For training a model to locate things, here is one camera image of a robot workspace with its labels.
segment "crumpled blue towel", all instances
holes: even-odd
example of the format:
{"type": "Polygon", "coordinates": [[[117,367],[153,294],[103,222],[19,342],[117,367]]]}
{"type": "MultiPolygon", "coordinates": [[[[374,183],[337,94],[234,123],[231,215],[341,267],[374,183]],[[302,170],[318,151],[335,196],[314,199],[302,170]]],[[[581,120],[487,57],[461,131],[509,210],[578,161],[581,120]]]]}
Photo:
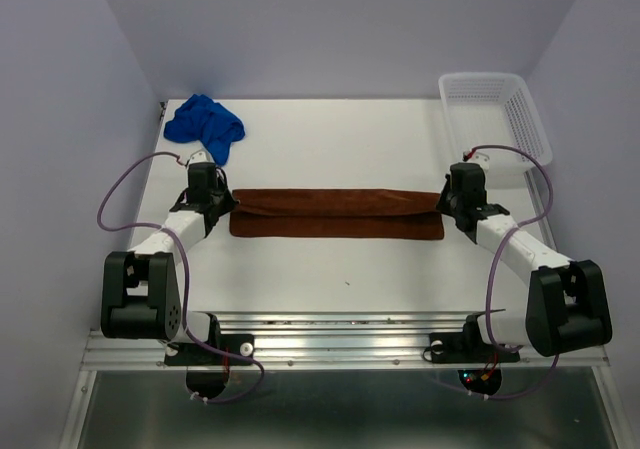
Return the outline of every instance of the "crumpled blue towel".
{"type": "Polygon", "coordinates": [[[164,137],[173,142],[200,140],[216,164],[222,166],[229,159],[231,143],[244,137],[244,125],[222,104],[194,94],[165,124],[164,137]]]}

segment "gray wall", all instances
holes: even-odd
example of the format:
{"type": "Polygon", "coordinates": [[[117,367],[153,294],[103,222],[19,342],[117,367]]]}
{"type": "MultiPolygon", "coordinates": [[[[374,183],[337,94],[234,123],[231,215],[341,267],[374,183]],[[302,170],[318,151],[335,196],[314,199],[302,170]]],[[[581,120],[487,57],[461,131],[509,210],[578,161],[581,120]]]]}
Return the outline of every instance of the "gray wall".
{"type": "MultiPolygon", "coordinates": [[[[150,149],[157,117],[104,0],[0,0],[2,447],[57,447],[101,264],[121,240],[96,228],[95,211],[150,149]]],[[[112,221],[134,216],[135,185],[112,221]]]]}
{"type": "Polygon", "coordinates": [[[163,98],[435,96],[529,74],[574,0],[108,0],[163,98]]]}
{"type": "Polygon", "coordinates": [[[576,0],[528,83],[554,152],[553,233],[604,270],[607,351],[640,438],[640,0],[576,0]]]}

